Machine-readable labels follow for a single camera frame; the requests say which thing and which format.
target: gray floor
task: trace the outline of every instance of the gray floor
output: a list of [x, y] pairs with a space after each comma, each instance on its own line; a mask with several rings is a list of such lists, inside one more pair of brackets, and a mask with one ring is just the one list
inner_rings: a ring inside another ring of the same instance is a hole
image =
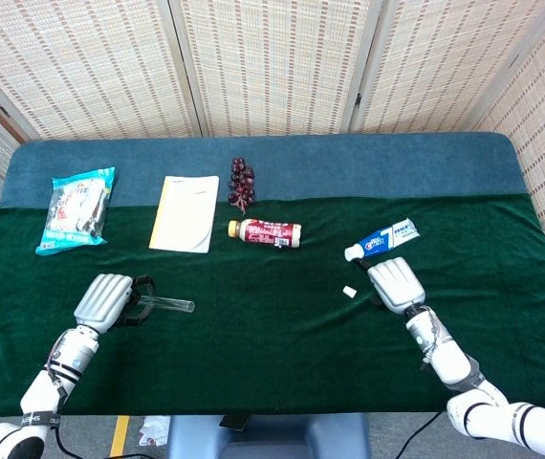
[[[406, 438], [434, 413], [371, 413], [368, 415], [373, 459], [393, 458]], [[143, 417], [131, 417], [124, 453], [145, 453], [155, 458], [165, 456], [165, 448], [138, 446]], [[109, 454], [116, 418], [112, 416], [66, 416], [61, 437], [65, 447], [86, 458], [102, 458]], [[46, 458], [65, 457], [55, 444], [48, 442]], [[415, 438], [403, 458], [535, 458], [541, 457], [515, 445], [493, 440], [475, 441], [457, 433], [447, 420], [439, 417]]]

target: grape bunch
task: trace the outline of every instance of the grape bunch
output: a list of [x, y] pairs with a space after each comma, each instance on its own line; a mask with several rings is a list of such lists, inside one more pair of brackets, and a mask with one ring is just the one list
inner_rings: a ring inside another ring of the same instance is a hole
[[240, 208], [245, 215], [247, 208], [255, 202], [253, 168], [247, 165], [243, 158], [234, 158], [231, 171], [232, 175], [228, 182], [231, 192], [228, 195], [228, 202], [231, 206]]

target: chair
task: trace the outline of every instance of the chair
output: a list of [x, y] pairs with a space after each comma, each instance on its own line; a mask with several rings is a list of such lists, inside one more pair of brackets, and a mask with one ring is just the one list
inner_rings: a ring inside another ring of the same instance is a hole
[[222, 416], [173, 416], [168, 459], [370, 459], [363, 413], [253, 415], [242, 432]]

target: toothpaste tube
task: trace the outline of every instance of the toothpaste tube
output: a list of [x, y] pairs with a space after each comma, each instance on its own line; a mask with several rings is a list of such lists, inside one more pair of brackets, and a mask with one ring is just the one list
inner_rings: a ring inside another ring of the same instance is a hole
[[345, 249], [345, 259], [352, 261], [362, 259], [364, 256], [391, 251], [394, 247], [415, 239], [417, 236], [419, 233], [415, 225], [407, 218], [391, 227], [379, 229], [359, 241], [358, 244], [348, 247]]

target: green tablecloth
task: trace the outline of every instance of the green tablecloth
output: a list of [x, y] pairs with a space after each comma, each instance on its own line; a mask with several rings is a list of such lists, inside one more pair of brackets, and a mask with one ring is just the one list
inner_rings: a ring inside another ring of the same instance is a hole
[[[109, 244], [34, 254], [42, 209], [0, 208], [0, 415], [19, 400], [98, 273], [151, 274], [193, 314], [156, 311], [112, 330], [66, 413], [420, 411], [449, 393], [419, 370], [403, 318], [373, 304], [343, 249], [410, 217], [422, 236], [393, 250], [462, 348], [511, 401], [545, 405], [545, 238], [527, 195], [260, 202], [251, 217], [303, 225], [298, 250], [226, 236], [209, 254], [147, 248], [155, 208], [110, 208]], [[358, 290], [354, 299], [341, 291]]]

